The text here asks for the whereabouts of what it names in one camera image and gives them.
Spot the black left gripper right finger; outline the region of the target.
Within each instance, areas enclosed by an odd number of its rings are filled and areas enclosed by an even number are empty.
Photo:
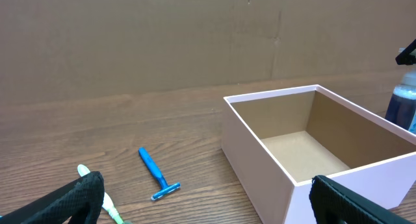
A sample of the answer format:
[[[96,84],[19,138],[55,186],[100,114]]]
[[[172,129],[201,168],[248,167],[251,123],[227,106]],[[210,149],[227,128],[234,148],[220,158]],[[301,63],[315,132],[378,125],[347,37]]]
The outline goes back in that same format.
[[[411,224],[324,175],[313,177],[309,200],[318,224]]]

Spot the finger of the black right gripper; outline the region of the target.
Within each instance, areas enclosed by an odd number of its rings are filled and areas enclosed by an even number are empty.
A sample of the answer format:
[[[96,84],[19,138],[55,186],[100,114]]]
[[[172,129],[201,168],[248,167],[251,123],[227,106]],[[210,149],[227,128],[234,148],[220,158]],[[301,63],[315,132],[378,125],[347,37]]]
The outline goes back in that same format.
[[[416,40],[412,41],[407,47],[401,47],[396,56],[395,61],[398,65],[407,65],[411,66],[415,64],[415,50],[416,50]]]

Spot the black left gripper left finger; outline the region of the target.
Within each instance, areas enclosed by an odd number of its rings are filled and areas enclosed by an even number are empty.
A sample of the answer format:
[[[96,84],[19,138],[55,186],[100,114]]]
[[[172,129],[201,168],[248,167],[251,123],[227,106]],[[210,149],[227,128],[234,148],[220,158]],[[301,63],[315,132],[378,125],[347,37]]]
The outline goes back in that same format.
[[[1,218],[1,223],[97,223],[104,179],[93,171]]]

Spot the clear pump soap bottle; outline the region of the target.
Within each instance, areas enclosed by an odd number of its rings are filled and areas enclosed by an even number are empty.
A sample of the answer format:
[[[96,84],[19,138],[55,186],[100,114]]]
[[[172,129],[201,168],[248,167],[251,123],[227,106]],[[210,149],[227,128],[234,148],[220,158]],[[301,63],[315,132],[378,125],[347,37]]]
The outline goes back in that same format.
[[[395,86],[385,119],[415,134],[415,69],[405,73]]]

